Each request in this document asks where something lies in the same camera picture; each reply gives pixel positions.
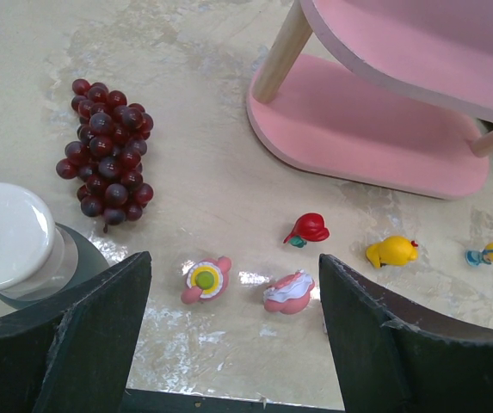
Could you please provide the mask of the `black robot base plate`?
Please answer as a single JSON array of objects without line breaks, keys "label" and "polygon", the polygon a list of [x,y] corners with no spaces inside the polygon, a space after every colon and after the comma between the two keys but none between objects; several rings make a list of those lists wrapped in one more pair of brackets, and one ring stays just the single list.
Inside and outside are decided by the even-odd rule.
[{"label": "black robot base plate", "polygon": [[164,391],[125,389],[120,412],[147,413],[336,413],[330,410],[302,405],[277,404],[235,398],[215,398]]}]

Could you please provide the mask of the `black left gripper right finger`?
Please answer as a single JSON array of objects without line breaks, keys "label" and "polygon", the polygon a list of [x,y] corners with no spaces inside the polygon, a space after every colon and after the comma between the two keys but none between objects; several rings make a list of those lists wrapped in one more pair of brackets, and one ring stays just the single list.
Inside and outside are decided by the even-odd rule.
[{"label": "black left gripper right finger", "polygon": [[318,266],[347,412],[493,412],[493,329],[419,305],[332,255]]}]

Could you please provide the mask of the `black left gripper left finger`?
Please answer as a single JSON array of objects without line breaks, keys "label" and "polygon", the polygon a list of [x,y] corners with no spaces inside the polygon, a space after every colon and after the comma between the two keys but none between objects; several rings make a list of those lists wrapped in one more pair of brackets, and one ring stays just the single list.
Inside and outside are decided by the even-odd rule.
[{"label": "black left gripper left finger", "polygon": [[0,317],[0,412],[116,412],[151,285],[136,253]]}]

